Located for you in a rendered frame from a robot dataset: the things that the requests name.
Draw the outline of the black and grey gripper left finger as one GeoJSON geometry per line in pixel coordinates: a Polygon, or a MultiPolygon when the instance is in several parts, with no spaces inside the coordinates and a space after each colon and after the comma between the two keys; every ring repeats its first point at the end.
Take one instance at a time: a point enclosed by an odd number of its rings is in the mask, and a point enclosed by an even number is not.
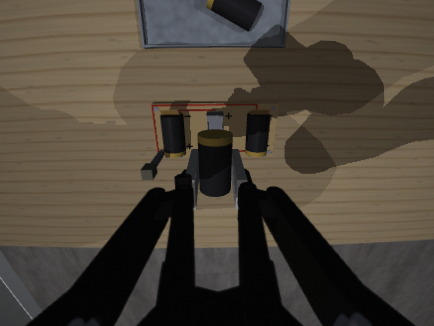
{"type": "Polygon", "coordinates": [[[72,287],[26,326],[114,326],[169,217],[153,326],[194,326],[198,149],[174,180],[174,190],[150,189],[72,287]]]}

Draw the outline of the black battery with gold end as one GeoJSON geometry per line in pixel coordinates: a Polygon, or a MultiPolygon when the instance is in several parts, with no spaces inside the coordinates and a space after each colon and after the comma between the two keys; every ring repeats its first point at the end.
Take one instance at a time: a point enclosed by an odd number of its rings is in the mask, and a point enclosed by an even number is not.
{"type": "Polygon", "coordinates": [[[221,197],[231,190],[233,133],[210,129],[198,132],[200,192],[221,197]]]}
{"type": "Polygon", "coordinates": [[[208,0],[206,8],[249,32],[261,6],[257,0],[208,0]]]}
{"type": "Polygon", "coordinates": [[[184,116],[160,115],[166,157],[178,158],[186,155],[184,116]]]}
{"type": "Polygon", "coordinates": [[[245,154],[262,157],[267,153],[270,114],[247,114],[245,154]]]}

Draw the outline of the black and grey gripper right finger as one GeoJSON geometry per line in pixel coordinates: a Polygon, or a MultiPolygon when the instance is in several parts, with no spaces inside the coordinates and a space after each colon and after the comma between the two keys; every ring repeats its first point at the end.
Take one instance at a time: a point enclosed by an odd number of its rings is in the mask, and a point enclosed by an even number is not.
{"type": "Polygon", "coordinates": [[[415,326],[359,280],[283,189],[257,189],[239,149],[231,181],[245,326],[287,326],[263,220],[322,326],[415,326]]]}

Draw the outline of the grey square tray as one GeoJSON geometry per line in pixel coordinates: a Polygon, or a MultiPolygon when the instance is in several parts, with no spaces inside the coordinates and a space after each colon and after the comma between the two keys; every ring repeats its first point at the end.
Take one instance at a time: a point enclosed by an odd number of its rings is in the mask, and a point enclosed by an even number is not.
{"type": "Polygon", "coordinates": [[[243,30],[206,8],[207,0],[137,0],[142,46],[151,48],[284,48],[291,0],[262,3],[243,30]]]}

